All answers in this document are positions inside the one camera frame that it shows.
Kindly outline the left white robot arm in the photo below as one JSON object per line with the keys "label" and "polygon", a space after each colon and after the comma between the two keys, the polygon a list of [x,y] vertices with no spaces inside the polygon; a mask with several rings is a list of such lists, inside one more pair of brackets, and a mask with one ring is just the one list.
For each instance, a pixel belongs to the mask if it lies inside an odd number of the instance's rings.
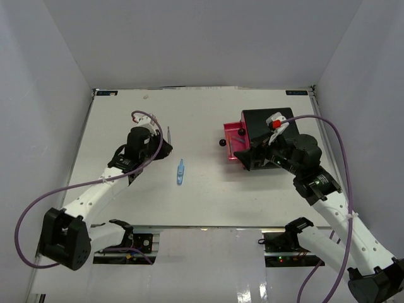
{"label": "left white robot arm", "polygon": [[134,239],[131,224],[111,219],[97,225],[94,220],[149,163],[166,158],[171,151],[161,127],[133,127],[126,144],[116,150],[96,183],[62,209],[51,208],[45,213],[39,253],[75,271],[94,251],[130,250]]}

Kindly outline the pink top drawer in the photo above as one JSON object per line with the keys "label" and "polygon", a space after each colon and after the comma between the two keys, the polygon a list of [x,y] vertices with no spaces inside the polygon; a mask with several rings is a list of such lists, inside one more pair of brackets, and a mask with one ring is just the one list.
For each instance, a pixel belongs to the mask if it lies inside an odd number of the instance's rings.
{"label": "pink top drawer", "polygon": [[247,134],[247,126],[246,126],[246,122],[245,119],[241,119],[240,120],[240,128],[238,130],[238,135],[239,136],[245,136]]}

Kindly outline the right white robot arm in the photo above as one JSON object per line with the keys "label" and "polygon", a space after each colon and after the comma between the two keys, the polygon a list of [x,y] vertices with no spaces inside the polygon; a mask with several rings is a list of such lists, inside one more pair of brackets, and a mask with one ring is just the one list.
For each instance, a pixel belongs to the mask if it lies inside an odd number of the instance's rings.
{"label": "right white robot arm", "polygon": [[281,136],[252,142],[248,149],[234,152],[247,170],[272,163],[293,174],[296,191],[343,243],[339,246],[300,217],[286,224],[284,233],[272,240],[275,245],[294,252],[305,249],[334,270],[342,270],[357,302],[385,302],[403,291],[403,260],[384,248],[352,210],[339,183],[322,168],[321,155],[317,140],[307,134],[293,142]]}

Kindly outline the black drawer organizer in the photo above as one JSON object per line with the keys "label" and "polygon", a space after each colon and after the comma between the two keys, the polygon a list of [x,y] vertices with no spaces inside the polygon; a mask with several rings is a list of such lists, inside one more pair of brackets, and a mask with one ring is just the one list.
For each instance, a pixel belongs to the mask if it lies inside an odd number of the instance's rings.
{"label": "black drawer organizer", "polygon": [[249,109],[241,113],[238,134],[245,148],[234,153],[247,170],[272,169],[275,165],[266,159],[271,147],[288,148],[299,135],[289,107],[274,109]]}

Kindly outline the pink drawer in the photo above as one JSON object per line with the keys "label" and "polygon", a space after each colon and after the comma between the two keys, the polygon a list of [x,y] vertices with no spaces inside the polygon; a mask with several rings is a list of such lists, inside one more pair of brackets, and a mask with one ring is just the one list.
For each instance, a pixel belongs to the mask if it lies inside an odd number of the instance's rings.
{"label": "pink drawer", "polygon": [[233,136],[242,138],[245,143],[238,142],[236,140],[233,140],[233,148],[234,152],[241,151],[241,150],[247,150],[250,148],[250,143],[249,143],[249,136],[246,134],[245,136],[239,136],[238,135],[238,130],[240,128],[240,121],[239,122],[228,122],[223,125],[223,130],[224,130],[224,137],[219,140],[218,144],[222,148],[225,148],[227,151],[227,158],[229,161],[238,161],[238,159],[233,156],[230,157],[230,152],[229,152],[229,144],[228,144],[228,139]]}
{"label": "pink drawer", "polygon": [[245,136],[247,134],[247,126],[246,126],[246,122],[245,119],[241,119],[240,120],[240,128],[238,130],[238,135],[239,136]]}

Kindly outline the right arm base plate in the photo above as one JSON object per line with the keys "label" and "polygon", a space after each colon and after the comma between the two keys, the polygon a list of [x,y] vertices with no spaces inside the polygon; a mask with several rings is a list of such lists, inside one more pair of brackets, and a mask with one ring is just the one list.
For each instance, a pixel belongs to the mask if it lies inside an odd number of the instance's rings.
{"label": "right arm base plate", "polygon": [[299,245],[297,236],[289,232],[267,232],[258,240],[266,253],[308,253]]}

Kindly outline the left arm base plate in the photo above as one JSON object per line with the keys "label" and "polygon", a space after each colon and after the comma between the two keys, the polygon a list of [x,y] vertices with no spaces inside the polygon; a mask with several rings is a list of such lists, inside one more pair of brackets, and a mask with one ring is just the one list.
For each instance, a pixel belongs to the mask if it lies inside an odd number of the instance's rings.
{"label": "left arm base plate", "polygon": [[135,249],[144,254],[152,252],[153,234],[134,233],[124,236],[121,244],[99,250],[100,253],[135,253]]}

